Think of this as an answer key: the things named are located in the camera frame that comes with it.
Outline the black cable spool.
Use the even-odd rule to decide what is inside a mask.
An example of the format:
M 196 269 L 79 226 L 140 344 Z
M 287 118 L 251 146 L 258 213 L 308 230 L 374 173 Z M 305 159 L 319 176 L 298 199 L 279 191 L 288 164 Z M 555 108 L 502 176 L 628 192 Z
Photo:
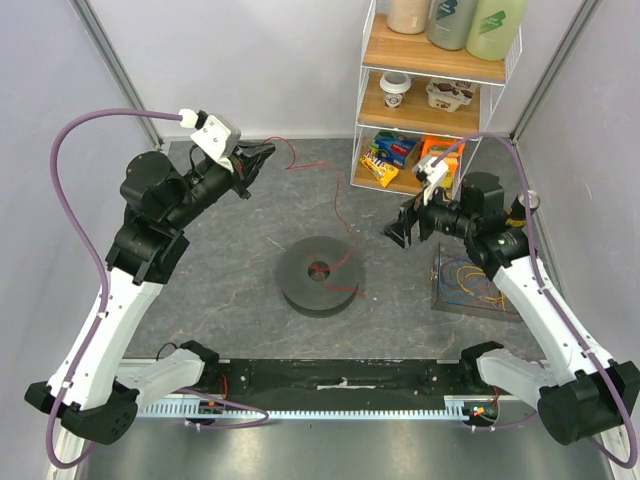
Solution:
M 364 267 L 348 243 L 312 236 L 285 250 L 276 268 L 276 281 L 295 311 L 327 318 L 344 311 L 363 293 Z

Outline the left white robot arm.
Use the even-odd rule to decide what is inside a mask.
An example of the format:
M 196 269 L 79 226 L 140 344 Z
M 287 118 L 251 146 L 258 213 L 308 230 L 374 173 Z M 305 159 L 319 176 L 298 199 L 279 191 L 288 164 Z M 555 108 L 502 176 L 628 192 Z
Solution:
M 228 192 L 249 198 L 249 186 L 275 150 L 271 142 L 242 142 L 230 156 L 230 168 L 205 157 L 185 174 L 161 152 L 131 160 L 120 187 L 124 221 L 98 262 L 107 285 L 64 364 L 49 380 L 28 387 L 30 405 L 75 436 L 110 445 L 140 410 L 164 396 L 187 387 L 198 393 L 216 388 L 219 356 L 194 340 L 133 374 L 116 371 L 140 320 L 189 246 L 185 227 Z

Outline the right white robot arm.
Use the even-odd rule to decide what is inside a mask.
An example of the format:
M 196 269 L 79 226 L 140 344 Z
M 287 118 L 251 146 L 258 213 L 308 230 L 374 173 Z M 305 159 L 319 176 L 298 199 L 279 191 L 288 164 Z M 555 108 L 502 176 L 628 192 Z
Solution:
M 515 307 L 549 364 L 542 368 L 496 342 L 462 354 L 458 381 L 477 394 L 498 387 L 534 408 L 554 440 L 569 445 L 623 425 L 639 395 L 639 370 L 617 362 L 580 324 L 550 282 L 543 263 L 514 220 L 524 217 L 524 199 L 504 207 L 497 176 L 476 172 L 462 181 L 461 197 L 449 201 L 442 187 L 428 185 L 405 202 L 383 233 L 402 248 L 411 230 L 421 240 L 442 233 L 463 241 L 471 262 L 482 269 Z

